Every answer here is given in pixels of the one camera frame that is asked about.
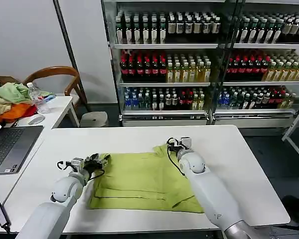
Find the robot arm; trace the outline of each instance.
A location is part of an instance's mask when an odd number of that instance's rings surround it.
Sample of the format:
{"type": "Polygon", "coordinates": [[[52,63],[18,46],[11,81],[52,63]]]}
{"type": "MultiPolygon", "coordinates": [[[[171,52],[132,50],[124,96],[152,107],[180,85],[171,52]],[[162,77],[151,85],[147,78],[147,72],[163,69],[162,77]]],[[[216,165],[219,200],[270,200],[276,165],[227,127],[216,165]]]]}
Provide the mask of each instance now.
{"type": "Polygon", "coordinates": [[[76,172],[72,171],[68,177],[56,182],[52,202],[39,205],[16,238],[58,239],[69,220],[72,207],[82,195],[83,187],[95,170],[103,171],[106,163],[107,157],[99,160],[98,154],[85,160],[73,159],[76,172]]]}
{"type": "Polygon", "coordinates": [[[218,226],[228,239],[264,239],[241,217],[239,206],[222,181],[191,149],[189,137],[168,140],[168,149],[176,152],[180,170],[190,181],[192,190],[209,221],[218,226]]]}

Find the green towel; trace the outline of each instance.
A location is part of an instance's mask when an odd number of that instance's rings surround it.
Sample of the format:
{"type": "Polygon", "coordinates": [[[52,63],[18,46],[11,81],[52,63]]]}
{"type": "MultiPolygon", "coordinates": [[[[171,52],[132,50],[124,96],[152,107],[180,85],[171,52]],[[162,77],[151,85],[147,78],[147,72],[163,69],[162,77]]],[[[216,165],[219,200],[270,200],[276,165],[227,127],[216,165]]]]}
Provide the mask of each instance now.
{"type": "MultiPolygon", "coordinates": [[[[23,84],[7,82],[0,87],[0,97],[13,104],[32,104],[32,101],[28,94],[28,87],[23,84]]],[[[46,91],[40,91],[43,97],[49,96],[52,93],[46,91]]]]}
{"type": "MultiPolygon", "coordinates": [[[[177,163],[175,153],[172,160],[177,163]]],[[[203,213],[189,181],[167,157],[154,153],[111,154],[105,174],[95,179],[92,209],[136,209],[203,213]]]]}

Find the white stool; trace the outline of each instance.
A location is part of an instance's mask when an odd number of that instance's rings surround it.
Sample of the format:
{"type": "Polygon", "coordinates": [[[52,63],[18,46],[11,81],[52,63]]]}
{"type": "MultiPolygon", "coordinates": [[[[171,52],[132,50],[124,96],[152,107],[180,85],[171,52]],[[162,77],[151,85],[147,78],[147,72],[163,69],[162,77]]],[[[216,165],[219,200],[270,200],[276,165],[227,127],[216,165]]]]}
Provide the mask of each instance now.
{"type": "Polygon", "coordinates": [[[108,124],[108,114],[104,111],[86,113],[82,116],[80,121],[81,128],[107,127],[108,124]]]}

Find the computer mouse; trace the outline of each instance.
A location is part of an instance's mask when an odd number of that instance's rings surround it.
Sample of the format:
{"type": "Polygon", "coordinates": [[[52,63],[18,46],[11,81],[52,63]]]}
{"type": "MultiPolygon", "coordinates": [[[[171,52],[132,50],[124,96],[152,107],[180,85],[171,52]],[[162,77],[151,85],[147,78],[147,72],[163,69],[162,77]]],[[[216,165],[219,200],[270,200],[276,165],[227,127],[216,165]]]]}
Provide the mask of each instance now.
{"type": "Polygon", "coordinates": [[[36,114],[29,118],[28,125],[33,125],[42,122],[45,119],[45,116],[36,114]]]}

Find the beverage refrigerator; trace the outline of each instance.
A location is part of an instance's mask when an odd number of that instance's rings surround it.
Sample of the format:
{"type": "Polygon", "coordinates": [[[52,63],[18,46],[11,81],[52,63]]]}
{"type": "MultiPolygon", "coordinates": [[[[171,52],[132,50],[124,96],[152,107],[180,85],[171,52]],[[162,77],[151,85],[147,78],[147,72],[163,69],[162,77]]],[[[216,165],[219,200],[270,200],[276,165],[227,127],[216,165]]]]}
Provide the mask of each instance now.
{"type": "Polygon", "coordinates": [[[102,0],[102,8],[122,126],[292,124],[298,0],[102,0]]]}

